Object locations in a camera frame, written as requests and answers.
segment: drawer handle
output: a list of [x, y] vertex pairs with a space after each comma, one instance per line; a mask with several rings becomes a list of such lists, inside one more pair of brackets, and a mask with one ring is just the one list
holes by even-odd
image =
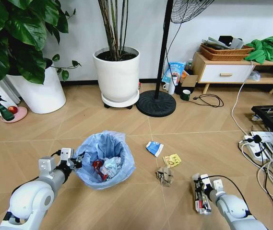
[[221, 77], [231, 77], [232, 73], [221, 73], [220, 76]]

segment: green towel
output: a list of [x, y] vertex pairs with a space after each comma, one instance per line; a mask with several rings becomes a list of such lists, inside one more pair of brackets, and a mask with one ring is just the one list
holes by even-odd
[[255, 49], [250, 52], [249, 56], [246, 57], [245, 60], [256, 61], [261, 64], [263, 64], [265, 60], [273, 61], [273, 36], [265, 38], [262, 41], [255, 39], [246, 45]]

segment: blue plastic bag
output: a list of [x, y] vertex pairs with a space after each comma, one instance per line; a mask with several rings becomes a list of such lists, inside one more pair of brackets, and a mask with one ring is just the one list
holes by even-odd
[[[177, 84], [181, 79], [181, 75], [182, 72], [184, 70], [184, 67], [186, 65], [186, 62], [170, 62], [170, 69], [171, 69], [171, 73], [174, 75], [177, 75]], [[170, 74], [170, 70], [169, 68], [167, 69], [167, 71], [164, 73], [163, 78], [162, 78], [162, 82], [165, 82], [166, 84], [170, 84], [170, 79], [171, 79], [171, 74]]]
[[[83, 152], [82, 167], [76, 170], [76, 174], [93, 189], [112, 187], [126, 180], [135, 169], [134, 158], [126, 144], [124, 133], [103, 131], [93, 134], [78, 147], [76, 155]], [[101, 176], [94, 171], [93, 162], [112, 157], [121, 157], [121, 168], [113, 178], [103, 182]]]

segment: tile floor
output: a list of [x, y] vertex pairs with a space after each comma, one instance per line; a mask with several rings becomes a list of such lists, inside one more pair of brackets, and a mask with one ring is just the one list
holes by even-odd
[[[141, 92], [154, 89], [143, 84]], [[241, 188], [252, 213], [273, 230], [273, 208], [256, 182], [256, 169], [237, 149], [242, 132], [233, 122], [230, 111], [237, 87], [209, 88], [225, 102], [222, 108], [198, 106], [177, 101], [176, 111], [164, 118], [141, 114], [134, 106], [128, 109], [105, 109], [98, 86], [64, 87], [66, 104], [45, 115], [29, 112], [15, 124], [0, 121], [0, 221], [16, 186], [37, 176], [37, 160], [62, 148], [77, 148], [93, 133], [115, 130], [126, 133], [136, 170], [131, 177], [109, 189], [95, 191], [71, 174], [60, 189], [55, 203], [41, 225], [42, 230], [228, 230], [216, 207], [209, 216], [194, 210], [195, 173], [222, 174], [231, 177]], [[201, 94], [199, 87], [192, 94]], [[249, 130], [253, 105], [273, 104], [273, 95], [255, 88], [245, 88], [235, 111], [238, 122]], [[150, 140], [165, 145], [158, 158], [145, 149]], [[175, 181], [162, 187], [155, 178], [162, 156], [177, 153], [182, 163], [174, 168]], [[238, 195], [223, 180], [226, 191]]]

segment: cup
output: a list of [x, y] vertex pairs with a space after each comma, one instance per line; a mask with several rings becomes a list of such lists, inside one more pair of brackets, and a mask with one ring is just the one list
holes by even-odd
[[163, 90], [166, 90], [166, 91], [168, 91], [168, 89], [169, 89], [169, 84], [165, 84], [165, 85], [163, 85]]
[[189, 90], [183, 90], [182, 94], [180, 95], [180, 98], [184, 101], [190, 100], [190, 91]]

